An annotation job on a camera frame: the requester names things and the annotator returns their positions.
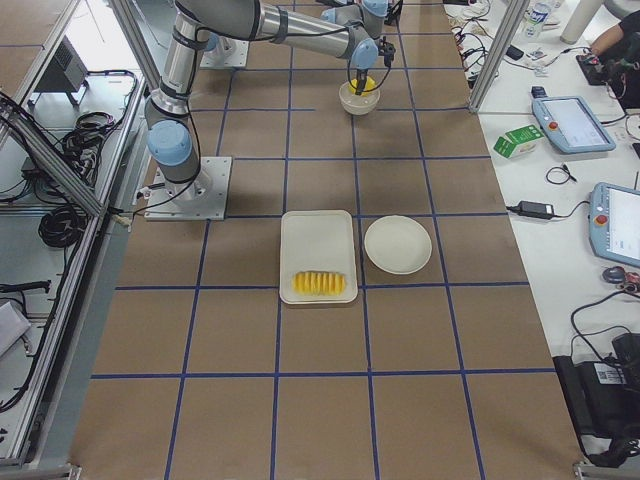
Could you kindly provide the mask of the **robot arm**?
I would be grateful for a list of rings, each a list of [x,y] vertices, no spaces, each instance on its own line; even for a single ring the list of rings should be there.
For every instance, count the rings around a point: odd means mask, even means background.
[[[312,17],[264,1],[178,1],[160,82],[147,101],[148,148],[165,182],[181,188],[200,174],[187,127],[189,101],[203,62],[245,66],[249,44],[289,45],[343,59],[357,71],[362,93],[367,71],[381,54],[385,1],[339,4]]]

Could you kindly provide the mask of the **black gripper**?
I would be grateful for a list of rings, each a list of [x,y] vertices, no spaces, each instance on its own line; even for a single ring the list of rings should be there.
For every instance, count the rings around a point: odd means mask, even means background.
[[[368,75],[367,69],[355,70],[355,77],[352,79],[352,93],[356,96],[361,96],[366,91],[366,85],[371,84],[371,79]]]

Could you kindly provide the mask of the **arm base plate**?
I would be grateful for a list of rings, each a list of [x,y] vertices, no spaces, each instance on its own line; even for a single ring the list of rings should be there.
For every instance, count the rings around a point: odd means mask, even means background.
[[[200,67],[202,69],[244,69],[248,58],[249,43],[213,35],[205,47]]]
[[[143,211],[149,221],[220,221],[225,218],[231,157],[202,157],[198,177],[182,192],[183,186],[166,182],[159,167],[153,184],[163,183],[148,195],[151,205]]]

